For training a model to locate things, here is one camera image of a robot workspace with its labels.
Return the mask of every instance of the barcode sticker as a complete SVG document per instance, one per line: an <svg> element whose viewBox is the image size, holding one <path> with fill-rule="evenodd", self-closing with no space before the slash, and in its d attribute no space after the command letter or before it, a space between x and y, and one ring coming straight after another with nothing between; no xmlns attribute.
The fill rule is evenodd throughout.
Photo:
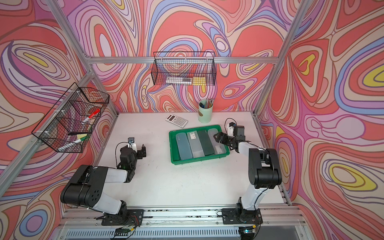
<svg viewBox="0 0 384 240"><path fill-rule="evenodd" d="M190 132L189 135L191 136L191 139L195 139L196 138L195 132Z"/></svg>

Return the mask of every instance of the wire basket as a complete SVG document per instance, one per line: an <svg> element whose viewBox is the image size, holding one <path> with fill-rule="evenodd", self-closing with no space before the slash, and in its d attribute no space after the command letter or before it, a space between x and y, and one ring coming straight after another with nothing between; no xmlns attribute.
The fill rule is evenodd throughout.
<svg viewBox="0 0 384 240"><path fill-rule="evenodd" d="M154 52L154 85L215 85L215 53L212 51Z"/></svg>
<svg viewBox="0 0 384 240"><path fill-rule="evenodd" d="M80 88L77 85L74 91L69 92L71 96L68 101L55 111L47 127L42 131L35 131L47 117L46 114L32 134L56 152L82 153L109 103L109 95L94 88Z"/></svg>

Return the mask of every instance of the sponge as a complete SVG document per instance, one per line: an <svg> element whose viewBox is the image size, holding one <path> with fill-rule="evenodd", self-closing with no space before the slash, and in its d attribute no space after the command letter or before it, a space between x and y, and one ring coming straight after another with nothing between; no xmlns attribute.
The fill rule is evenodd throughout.
<svg viewBox="0 0 384 240"><path fill-rule="evenodd" d="M80 138L82 138L82 137L86 137L87 136L87 134L85 133L85 134L77 134L77 139L80 139Z"/></svg>

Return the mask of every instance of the psychedelic wallpaper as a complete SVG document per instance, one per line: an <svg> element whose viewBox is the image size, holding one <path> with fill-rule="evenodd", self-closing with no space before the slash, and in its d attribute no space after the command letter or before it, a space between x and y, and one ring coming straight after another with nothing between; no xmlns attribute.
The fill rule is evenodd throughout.
<svg viewBox="0 0 384 240"><path fill-rule="evenodd" d="M216 56L277 56L298 1L59 1L88 56L153 56L154 51L214 51ZM271 65L219 64L210 87L153 86L151 64L97 64L120 112L254 109Z"/></svg>
<svg viewBox="0 0 384 240"><path fill-rule="evenodd" d="M41 0L0 0L0 174L32 129L85 71ZM0 239L47 239L63 208L59 194L81 164L92 164L112 123L106 109L82 154L42 145L0 198Z"/></svg>
<svg viewBox="0 0 384 240"><path fill-rule="evenodd" d="M315 239L384 239L384 2L315 0L258 112Z"/></svg>

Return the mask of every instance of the white calculator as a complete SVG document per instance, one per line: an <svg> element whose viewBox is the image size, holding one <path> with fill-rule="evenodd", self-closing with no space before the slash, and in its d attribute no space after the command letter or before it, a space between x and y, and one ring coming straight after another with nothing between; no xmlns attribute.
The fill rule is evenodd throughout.
<svg viewBox="0 0 384 240"><path fill-rule="evenodd" d="M173 124L175 124L181 128L183 128L188 122L184 118L175 116L173 114L169 114L168 117L166 118L166 121L171 122L171 123L173 123Z"/></svg>

